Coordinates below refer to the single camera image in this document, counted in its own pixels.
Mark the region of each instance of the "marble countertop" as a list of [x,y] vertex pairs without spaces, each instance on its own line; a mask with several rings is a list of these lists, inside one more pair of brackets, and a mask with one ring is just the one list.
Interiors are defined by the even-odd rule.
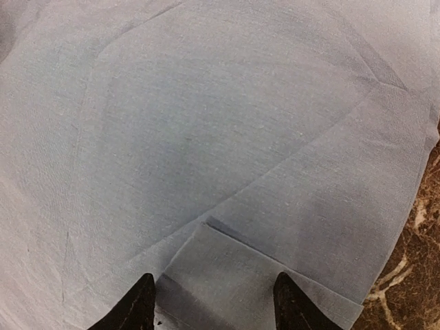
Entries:
[[440,330],[440,144],[353,330]]

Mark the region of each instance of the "brown marble surface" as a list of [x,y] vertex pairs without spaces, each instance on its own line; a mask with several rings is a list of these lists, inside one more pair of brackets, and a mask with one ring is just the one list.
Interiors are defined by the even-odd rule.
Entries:
[[440,330],[440,145],[353,330]]

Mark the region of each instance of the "fabric fold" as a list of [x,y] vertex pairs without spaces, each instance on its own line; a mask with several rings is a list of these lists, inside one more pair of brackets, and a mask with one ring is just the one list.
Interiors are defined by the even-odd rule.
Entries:
[[272,289],[287,272],[349,330],[362,306],[212,227],[198,226],[157,282],[157,303],[191,329],[274,329]]

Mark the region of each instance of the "light blue cloth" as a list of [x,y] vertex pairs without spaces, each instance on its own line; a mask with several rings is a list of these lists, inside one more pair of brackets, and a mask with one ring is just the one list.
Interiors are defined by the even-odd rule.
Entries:
[[169,329],[267,330],[281,270],[350,328],[438,139],[435,3],[0,3],[2,329],[152,272]]

